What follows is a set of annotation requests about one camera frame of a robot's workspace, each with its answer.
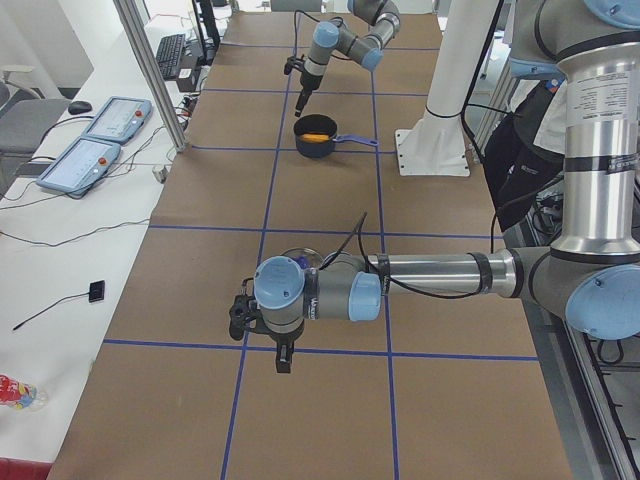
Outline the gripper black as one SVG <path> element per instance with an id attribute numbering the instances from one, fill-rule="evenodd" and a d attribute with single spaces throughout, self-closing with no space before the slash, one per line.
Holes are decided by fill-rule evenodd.
<path id="1" fill-rule="evenodd" d="M 299 322 L 295 327 L 266 324 L 268 336 L 276 343 L 276 372 L 279 374 L 289 374 L 291 372 L 292 348 L 295 341 L 304 332 L 304 323 Z"/>
<path id="2" fill-rule="evenodd" d="M 311 92 L 317 90 L 320 87 L 322 79 L 322 74 L 315 75 L 307 70 L 302 71 L 300 78 L 302 90 L 299 93 L 294 109 L 294 115 L 296 117 L 300 117 L 302 115 L 311 96 Z"/>

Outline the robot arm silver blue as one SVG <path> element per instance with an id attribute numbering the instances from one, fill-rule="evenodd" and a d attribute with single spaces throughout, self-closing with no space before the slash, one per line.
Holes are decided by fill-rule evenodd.
<path id="1" fill-rule="evenodd" d="M 383 49 L 400 31 L 400 14 L 393 1 L 348 1 L 347 8 L 370 26 L 366 35 L 356 35 L 340 18 L 320 21 L 314 29 L 308 54 L 292 55 L 286 60 L 285 75 L 293 70 L 301 73 L 296 117 L 301 116 L 312 93 L 320 87 L 335 51 L 373 72 L 382 60 Z"/>
<path id="2" fill-rule="evenodd" d="M 560 197 L 562 224 L 544 247 L 460 255 L 352 255 L 313 265 L 304 249 L 264 260 L 230 310 L 230 335 L 266 335 L 290 370 L 308 320 L 370 321 L 402 291 L 458 300 L 494 293 L 533 302 L 600 340 L 639 331 L 639 244 L 632 234 L 639 162 L 639 5 L 519 1 L 509 66 L 532 87 L 482 158 L 505 231 Z"/>

